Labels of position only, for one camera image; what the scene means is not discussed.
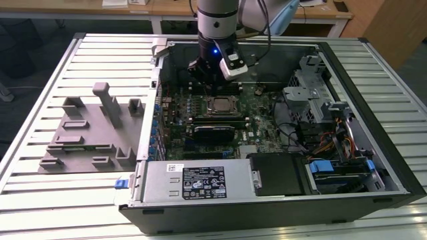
cpu socket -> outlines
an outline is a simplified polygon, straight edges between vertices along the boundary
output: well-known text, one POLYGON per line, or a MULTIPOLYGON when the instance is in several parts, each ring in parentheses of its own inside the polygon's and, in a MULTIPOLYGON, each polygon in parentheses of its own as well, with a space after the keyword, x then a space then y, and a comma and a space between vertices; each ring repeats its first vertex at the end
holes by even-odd
POLYGON ((206 113, 210 116, 238 116, 236 97, 210 96, 206 98, 206 113))

power supply label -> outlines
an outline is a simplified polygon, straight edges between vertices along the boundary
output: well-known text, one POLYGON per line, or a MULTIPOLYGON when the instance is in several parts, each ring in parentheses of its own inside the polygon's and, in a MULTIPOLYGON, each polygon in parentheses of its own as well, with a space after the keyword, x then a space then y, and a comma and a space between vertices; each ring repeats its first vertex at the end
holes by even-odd
POLYGON ((184 167, 181 179, 181 197, 185 200, 226 198, 222 166, 184 167))

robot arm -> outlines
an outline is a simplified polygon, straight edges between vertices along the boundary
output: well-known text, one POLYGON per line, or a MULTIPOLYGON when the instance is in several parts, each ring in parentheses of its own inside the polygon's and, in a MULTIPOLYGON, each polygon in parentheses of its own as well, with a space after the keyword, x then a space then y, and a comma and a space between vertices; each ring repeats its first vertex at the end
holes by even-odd
MULTIPOLYGON (((290 23, 300 1, 265 1, 269 31, 280 35, 290 23)), ((234 32, 237 22, 257 31, 266 31, 260 2, 197 0, 198 57, 189 63, 188 72, 210 87, 212 92, 248 71, 234 32)))

blue latch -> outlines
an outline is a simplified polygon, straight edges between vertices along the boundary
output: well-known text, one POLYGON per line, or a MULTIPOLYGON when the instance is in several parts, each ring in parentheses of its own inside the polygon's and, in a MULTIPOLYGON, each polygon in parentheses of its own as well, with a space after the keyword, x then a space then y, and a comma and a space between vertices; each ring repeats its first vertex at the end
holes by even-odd
POLYGON ((127 189, 129 188, 129 179, 117 179, 113 185, 114 189, 127 189))
POLYGON ((369 169, 369 171, 374 171, 374 164, 372 162, 372 160, 365 160, 365 164, 366 164, 366 167, 369 169))
POLYGON ((151 154, 154 154, 155 153, 155 149, 153 148, 153 147, 149 147, 147 148, 147 153, 151 155, 151 154))
POLYGON ((309 163, 310 173, 316 172, 333 172, 332 163, 328 160, 314 160, 309 163))

slotted metal table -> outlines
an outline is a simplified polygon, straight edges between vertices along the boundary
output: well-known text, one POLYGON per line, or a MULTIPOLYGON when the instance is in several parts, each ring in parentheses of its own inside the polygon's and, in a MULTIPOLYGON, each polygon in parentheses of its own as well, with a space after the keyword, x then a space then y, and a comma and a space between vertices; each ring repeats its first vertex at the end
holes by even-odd
MULTIPOLYGON (((66 96, 97 102, 94 82, 107 82, 119 103, 146 101, 153 42, 188 35, 79 34, 63 53, 0 163, 0 238, 9 239, 425 239, 427 198, 349 223, 266 229, 143 235, 118 213, 114 181, 130 172, 37 174, 38 162, 63 114, 66 96)), ((427 108, 369 43, 356 38, 272 40, 328 42, 344 69, 422 186, 427 186, 427 108)))

